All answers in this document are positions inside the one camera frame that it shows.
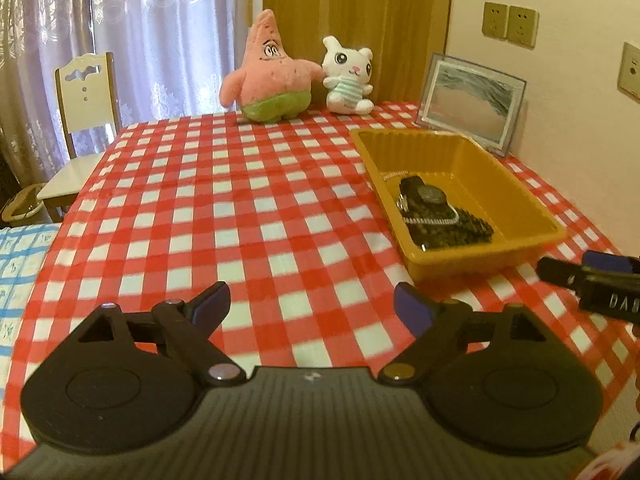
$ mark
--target white wall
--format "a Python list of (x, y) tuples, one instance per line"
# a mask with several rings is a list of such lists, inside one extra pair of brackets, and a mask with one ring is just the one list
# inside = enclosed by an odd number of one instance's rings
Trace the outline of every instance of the white wall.
[[(484, 2), (540, 12), (533, 50), (486, 38)], [(447, 54), (529, 82), (513, 153), (617, 247), (640, 255), (640, 103), (616, 88), (640, 0), (452, 0)]]

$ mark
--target white beaded chain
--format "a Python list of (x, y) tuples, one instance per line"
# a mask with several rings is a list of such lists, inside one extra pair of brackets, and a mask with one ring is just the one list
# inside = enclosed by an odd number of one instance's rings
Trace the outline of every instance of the white beaded chain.
[[(395, 176), (403, 176), (409, 174), (408, 171), (393, 171), (391, 173), (387, 173), (382, 177), (382, 180), (386, 182), (389, 179), (392, 179)], [(458, 210), (454, 208), (451, 204), (447, 203), (449, 209), (453, 211), (453, 218), (409, 218), (406, 216), (402, 216), (402, 220), (404, 220), (405, 224), (411, 225), (455, 225), (460, 221), (460, 215)], [(398, 201), (396, 202), (396, 206), (400, 210), (401, 213), (408, 212), (408, 205), (406, 203), (406, 197), (404, 195), (400, 195), (398, 197)]]

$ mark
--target wooden door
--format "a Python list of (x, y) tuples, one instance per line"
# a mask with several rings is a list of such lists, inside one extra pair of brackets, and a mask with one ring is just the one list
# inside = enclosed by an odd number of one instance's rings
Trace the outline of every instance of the wooden door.
[[(291, 57), (322, 63), (322, 38), (373, 51), (373, 101), (418, 101), (432, 52), (444, 52), (450, 0), (263, 0)], [(314, 101), (326, 92), (314, 89)]]

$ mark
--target electrical outlet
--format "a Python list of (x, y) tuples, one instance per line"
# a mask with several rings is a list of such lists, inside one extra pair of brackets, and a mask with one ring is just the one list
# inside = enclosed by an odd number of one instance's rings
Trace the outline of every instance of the electrical outlet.
[(482, 33), (489, 38), (503, 40), (507, 37), (507, 16), (509, 7), (505, 4), (484, 3), (482, 16)]
[(640, 48), (625, 43), (618, 74), (618, 88), (640, 99)]
[(538, 35), (538, 12), (524, 7), (511, 7), (507, 24), (507, 40), (533, 48)]

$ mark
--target chair leg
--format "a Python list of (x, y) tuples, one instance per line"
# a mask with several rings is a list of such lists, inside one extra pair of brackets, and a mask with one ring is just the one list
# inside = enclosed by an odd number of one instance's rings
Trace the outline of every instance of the chair leg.
[(60, 215), (58, 208), (54, 206), (49, 200), (44, 201), (44, 207), (47, 208), (47, 212), (51, 217), (51, 221), (54, 224), (60, 224), (62, 222), (62, 216)]

